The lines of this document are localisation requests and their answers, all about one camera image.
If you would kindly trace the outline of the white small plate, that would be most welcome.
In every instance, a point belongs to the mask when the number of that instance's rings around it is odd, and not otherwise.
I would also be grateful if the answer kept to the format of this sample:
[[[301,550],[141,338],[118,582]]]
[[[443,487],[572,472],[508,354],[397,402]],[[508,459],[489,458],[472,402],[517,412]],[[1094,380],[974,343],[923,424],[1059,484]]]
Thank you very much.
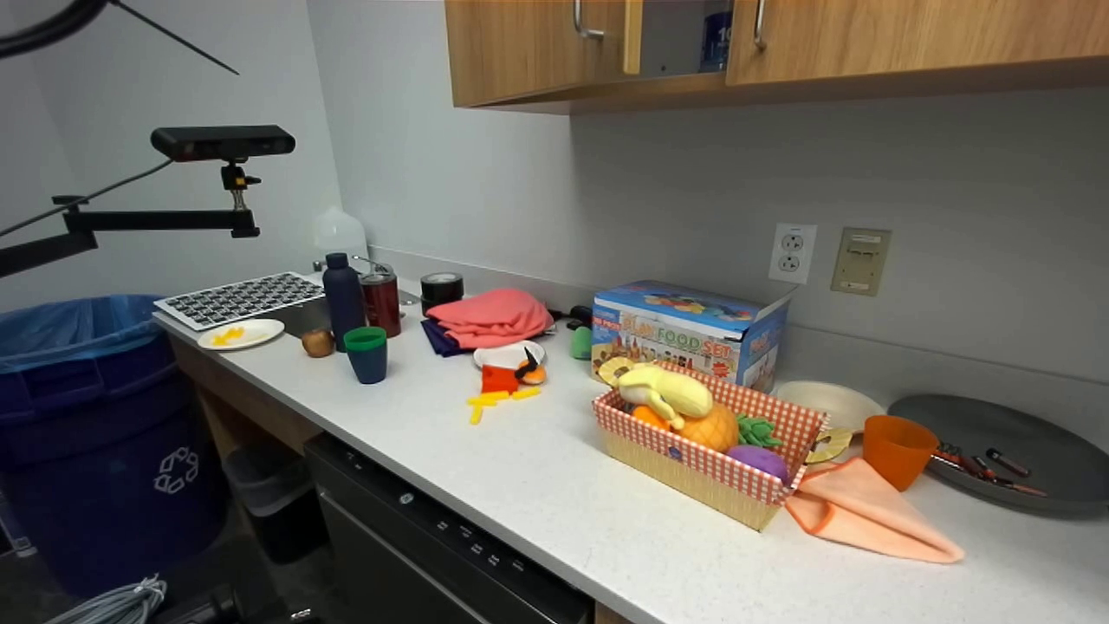
[[[549,365],[549,349],[541,343],[535,343],[535,338],[517,338],[517,343],[508,343],[508,345],[480,345],[472,354],[472,360],[480,368],[519,369],[528,365],[546,368]]]

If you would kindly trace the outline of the silver door handle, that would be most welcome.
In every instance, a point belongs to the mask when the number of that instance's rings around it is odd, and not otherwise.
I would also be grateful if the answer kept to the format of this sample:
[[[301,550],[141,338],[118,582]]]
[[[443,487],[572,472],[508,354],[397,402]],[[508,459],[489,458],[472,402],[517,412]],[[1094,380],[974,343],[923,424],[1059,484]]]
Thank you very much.
[[[604,39],[608,39],[608,27],[595,27],[595,24],[586,22],[584,0],[572,0],[572,31],[575,31],[584,42],[604,42]]]
[[[755,42],[755,50],[762,56],[766,50],[766,0],[755,0],[753,5],[753,42]]]

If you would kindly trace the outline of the red checkered food basket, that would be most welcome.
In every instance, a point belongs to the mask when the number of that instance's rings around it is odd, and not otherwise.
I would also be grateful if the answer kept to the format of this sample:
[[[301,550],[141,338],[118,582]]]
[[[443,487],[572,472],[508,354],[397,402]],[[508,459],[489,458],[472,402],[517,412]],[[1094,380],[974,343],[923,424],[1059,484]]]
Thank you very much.
[[[632,404],[619,391],[604,391],[593,398],[601,443],[612,458],[753,530],[762,530],[791,496],[794,479],[803,472],[808,449],[822,438],[825,417],[721,379],[709,379],[709,389],[727,412],[772,424],[778,458],[788,463],[785,479],[743,463],[724,449],[711,449],[697,440],[634,420]]]

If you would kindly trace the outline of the dark navy cloth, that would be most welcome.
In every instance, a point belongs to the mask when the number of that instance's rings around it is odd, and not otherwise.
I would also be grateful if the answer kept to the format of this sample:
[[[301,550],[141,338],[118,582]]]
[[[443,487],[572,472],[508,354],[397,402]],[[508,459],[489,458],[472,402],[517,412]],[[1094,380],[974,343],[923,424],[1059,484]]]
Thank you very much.
[[[439,357],[472,354],[472,349],[466,349],[439,323],[423,320],[421,325],[423,325],[434,354],[439,354]]]

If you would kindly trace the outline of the black dishwasher front panel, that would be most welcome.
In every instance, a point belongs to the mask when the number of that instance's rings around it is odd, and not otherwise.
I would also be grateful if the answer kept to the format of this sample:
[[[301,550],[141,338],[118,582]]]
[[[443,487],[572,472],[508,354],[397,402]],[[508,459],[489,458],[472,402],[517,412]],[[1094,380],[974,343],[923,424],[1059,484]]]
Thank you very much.
[[[304,448],[337,587],[367,624],[593,624],[593,599],[340,443]]]

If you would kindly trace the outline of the black trash bin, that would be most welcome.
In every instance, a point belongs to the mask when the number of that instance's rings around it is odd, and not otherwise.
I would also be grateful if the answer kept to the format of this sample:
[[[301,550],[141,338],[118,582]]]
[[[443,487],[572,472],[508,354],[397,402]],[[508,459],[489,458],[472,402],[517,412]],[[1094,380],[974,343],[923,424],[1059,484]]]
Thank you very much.
[[[275,560],[295,560],[325,542],[315,480],[301,454],[253,443],[232,449],[221,466]]]

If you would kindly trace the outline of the white plate yellow food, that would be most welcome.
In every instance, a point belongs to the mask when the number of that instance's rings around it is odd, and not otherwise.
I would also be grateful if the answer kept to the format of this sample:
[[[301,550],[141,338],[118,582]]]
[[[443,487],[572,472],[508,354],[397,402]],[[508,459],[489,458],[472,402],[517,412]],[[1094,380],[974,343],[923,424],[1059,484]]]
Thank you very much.
[[[284,334],[282,320],[242,320],[219,328],[207,328],[199,336],[201,349],[228,354],[228,349],[250,349],[279,338]]]

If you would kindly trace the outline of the orange plastic cup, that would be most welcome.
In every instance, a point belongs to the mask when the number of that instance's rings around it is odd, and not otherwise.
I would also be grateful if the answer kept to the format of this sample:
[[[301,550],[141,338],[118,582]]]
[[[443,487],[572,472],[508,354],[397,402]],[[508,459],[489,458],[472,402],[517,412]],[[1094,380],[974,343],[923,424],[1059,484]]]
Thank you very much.
[[[865,459],[897,493],[919,480],[937,449],[940,438],[917,420],[869,417],[865,424]]]

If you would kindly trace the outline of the blue recycling bin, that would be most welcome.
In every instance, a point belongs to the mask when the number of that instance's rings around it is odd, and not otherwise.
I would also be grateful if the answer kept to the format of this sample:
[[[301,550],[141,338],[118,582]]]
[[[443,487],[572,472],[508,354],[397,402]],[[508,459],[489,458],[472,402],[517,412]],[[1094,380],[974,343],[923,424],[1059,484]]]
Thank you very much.
[[[221,535],[228,484],[154,293],[0,314],[0,473],[74,592],[163,570]]]

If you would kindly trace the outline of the dish drying rack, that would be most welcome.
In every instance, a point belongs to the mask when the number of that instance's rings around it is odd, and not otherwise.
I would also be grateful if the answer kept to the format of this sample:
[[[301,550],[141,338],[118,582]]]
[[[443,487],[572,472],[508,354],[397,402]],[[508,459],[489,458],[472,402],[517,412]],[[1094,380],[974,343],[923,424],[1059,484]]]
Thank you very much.
[[[266,313],[308,305],[323,297],[323,284],[315,276],[284,270],[264,276],[242,276],[228,284],[195,288],[181,293],[167,293],[158,308],[201,334],[241,320],[262,320]]]

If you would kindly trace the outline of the white wall outlet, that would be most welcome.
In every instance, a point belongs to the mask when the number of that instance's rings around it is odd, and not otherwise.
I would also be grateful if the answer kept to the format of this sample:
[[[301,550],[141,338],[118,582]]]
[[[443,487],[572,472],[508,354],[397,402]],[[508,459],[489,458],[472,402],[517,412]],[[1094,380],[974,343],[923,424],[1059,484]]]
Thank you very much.
[[[771,276],[803,284],[816,261],[818,230],[779,221],[772,232]]]

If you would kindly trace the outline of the coral pink cloth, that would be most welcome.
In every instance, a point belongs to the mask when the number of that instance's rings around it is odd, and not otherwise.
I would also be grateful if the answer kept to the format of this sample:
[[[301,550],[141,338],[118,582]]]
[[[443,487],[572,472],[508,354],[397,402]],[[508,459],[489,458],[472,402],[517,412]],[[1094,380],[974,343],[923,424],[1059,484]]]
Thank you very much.
[[[460,349],[508,345],[550,328],[550,313],[541,297],[519,288],[496,288],[460,302],[434,305],[427,328]]]

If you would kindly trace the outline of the green toy sponge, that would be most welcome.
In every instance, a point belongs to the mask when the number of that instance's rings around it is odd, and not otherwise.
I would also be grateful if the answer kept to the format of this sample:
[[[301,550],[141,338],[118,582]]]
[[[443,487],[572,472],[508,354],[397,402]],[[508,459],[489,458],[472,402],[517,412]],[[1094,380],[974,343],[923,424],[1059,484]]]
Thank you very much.
[[[593,328],[579,325],[572,328],[572,357],[588,360],[593,357]]]

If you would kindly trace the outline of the dark grey round tray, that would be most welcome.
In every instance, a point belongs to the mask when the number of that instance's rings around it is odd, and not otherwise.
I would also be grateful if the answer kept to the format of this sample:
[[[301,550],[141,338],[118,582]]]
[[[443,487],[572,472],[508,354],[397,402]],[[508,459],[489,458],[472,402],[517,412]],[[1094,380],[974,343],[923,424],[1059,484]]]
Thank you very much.
[[[890,412],[940,438],[928,473],[966,496],[1062,518],[1109,513],[1109,454],[1059,424],[963,396],[903,396]]]

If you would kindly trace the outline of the brown toy ball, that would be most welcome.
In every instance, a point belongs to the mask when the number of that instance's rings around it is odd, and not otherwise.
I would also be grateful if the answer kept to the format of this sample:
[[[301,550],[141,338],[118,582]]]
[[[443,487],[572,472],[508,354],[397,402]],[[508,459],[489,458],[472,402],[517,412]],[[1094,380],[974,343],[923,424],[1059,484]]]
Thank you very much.
[[[308,334],[301,334],[301,349],[308,357],[331,357],[337,345],[332,345],[332,336],[325,328],[308,328]]]

